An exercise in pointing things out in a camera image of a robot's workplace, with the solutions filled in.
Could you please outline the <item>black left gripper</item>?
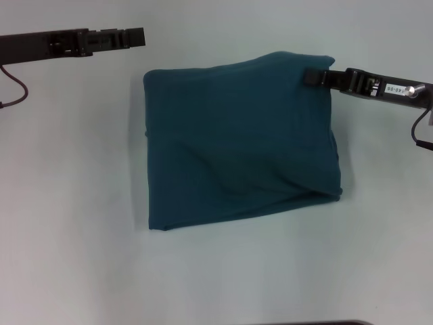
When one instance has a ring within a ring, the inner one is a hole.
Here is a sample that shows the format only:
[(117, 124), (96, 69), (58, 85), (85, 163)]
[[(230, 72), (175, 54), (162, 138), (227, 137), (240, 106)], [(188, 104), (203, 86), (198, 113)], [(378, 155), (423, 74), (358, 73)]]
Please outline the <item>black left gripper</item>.
[(89, 57), (92, 52), (141, 46), (145, 46), (143, 28), (72, 29), (3, 35), (0, 36), (0, 65)]

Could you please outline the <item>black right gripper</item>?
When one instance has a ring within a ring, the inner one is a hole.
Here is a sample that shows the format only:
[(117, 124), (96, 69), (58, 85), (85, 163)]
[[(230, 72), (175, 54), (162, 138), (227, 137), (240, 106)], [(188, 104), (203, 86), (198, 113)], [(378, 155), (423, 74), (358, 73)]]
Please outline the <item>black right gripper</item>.
[[(433, 102), (433, 84), (373, 74), (354, 68), (347, 68), (346, 71), (307, 68), (303, 83), (308, 86), (335, 89), (358, 98), (412, 108), (427, 108)], [(413, 99), (405, 96), (407, 86), (422, 83), (426, 85), (424, 92)]]

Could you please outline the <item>teal FREE print T-shirt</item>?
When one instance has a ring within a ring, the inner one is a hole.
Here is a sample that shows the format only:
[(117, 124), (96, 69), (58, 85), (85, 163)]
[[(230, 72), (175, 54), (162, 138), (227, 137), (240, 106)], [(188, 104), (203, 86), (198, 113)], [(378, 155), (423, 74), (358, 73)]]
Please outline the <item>teal FREE print T-shirt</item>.
[(143, 77), (149, 220), (172, 230), (336, 202), (329, 89), (303, 82), (329, 56), (278, 51)]

